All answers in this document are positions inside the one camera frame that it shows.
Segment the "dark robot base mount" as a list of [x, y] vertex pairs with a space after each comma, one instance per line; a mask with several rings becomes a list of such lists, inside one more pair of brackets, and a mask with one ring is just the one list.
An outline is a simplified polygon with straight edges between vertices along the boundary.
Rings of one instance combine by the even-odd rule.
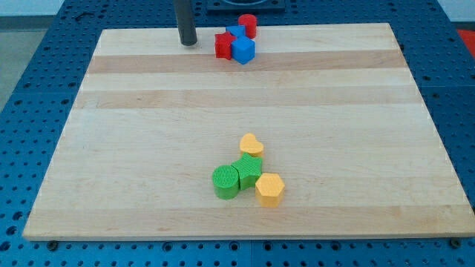
[[285, 11], [284, 0], [207, 0], [207, 13]]

